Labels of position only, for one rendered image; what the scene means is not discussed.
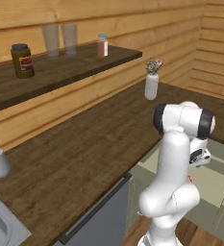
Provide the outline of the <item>steel sink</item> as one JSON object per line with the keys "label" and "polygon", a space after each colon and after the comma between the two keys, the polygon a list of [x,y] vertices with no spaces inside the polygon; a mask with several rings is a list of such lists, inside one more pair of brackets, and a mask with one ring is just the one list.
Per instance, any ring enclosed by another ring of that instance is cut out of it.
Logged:
{"label": "steel sink", "polygon": [[0,200],[0,246],[20,246],[31,232]]}

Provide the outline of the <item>white vase with flowers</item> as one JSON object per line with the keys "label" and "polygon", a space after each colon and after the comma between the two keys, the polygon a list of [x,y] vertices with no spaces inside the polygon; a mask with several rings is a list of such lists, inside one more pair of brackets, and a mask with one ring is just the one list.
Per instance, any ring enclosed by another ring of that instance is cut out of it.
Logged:
{"label": "white vase with flowers", "polygon": [[144,96],[147,100],[154,100],[158,93],[158,84],[159,84],[159,70],[163,66],[162,60],[153,60],[150,59],[146,63],[146,83]]}

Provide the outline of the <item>pale green open drawer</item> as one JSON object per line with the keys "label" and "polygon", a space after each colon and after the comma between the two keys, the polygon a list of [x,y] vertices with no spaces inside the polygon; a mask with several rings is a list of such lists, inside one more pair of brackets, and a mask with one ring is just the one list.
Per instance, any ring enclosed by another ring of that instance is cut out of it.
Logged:
{"label": "pale green open drawer", "polygon": [[[132,178],[126,230],[138,218],[137,199],[140,192],[156,176],[160,147],[158,142],[130,171]],[[201,200],[186,215],[186,219],[224,241],[224,144],[210,140],[208,150],[212,155],[211,162],[190,167],[188,171],[200,192]]]}

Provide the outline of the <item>clear glass cup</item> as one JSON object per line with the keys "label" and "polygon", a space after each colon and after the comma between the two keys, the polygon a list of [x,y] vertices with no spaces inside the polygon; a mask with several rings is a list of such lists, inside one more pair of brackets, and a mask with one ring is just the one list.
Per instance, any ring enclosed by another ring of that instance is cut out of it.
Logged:
{"label": "clear glass cup", "polygon": [[63,23],[62,36],[65,53],[75,55],[77,53],[77,25],[75,23]]}
{"label": "clear glass cup", "polygon": [[60,53],[59,27],[57,24],[46,24],[42,26],[43,38],[49,57],[57,57]]}

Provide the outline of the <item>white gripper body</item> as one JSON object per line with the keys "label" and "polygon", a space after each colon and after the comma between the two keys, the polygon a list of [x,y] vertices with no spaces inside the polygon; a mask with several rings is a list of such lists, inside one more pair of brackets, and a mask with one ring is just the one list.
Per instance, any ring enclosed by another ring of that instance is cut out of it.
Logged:
{"label": "white gripper body", "polygon": [[211,162],[211,157],[210,156],[204,156],[200,158],[198,161],[194,162],[192,165],[196,167],[200,167],[202,165],[207,165]]}

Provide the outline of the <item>spice jar with blue lid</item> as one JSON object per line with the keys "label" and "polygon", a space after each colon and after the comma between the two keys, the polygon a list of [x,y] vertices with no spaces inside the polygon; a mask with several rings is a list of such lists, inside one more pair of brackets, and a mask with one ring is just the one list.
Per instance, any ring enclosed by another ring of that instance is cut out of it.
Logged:
{"label": "spice jar with blue lid", "polygon": [[98,56],[104,58],[108,55],[108,35],[99,34],[98,35]]}

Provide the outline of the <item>brown jar with dark lid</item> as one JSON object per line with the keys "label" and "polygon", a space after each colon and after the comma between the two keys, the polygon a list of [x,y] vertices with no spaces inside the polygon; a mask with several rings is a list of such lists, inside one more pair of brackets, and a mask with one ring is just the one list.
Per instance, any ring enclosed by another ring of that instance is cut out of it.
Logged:
{"label": "brown jar with dark lid", "polygon": [[31,50],[27,44],[13,44],[11,54],[17,78],[28,79],[35,76]]}

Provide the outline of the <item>dark wooden wall shelf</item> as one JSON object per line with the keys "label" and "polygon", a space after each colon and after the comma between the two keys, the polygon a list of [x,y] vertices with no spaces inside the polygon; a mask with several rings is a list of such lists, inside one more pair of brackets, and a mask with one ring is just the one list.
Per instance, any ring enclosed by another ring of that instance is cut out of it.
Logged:
{"label": "dark wooden wall shelf", "polygon": [[35,76],[18,79],[13,63],[0,65],[0,111],[89,76],[138,59],[141,51],[110,45],[105,58],[98,57],[98,46],[90,43],[77,48],[74,56],[64,52],[58,57],[33,58]]}

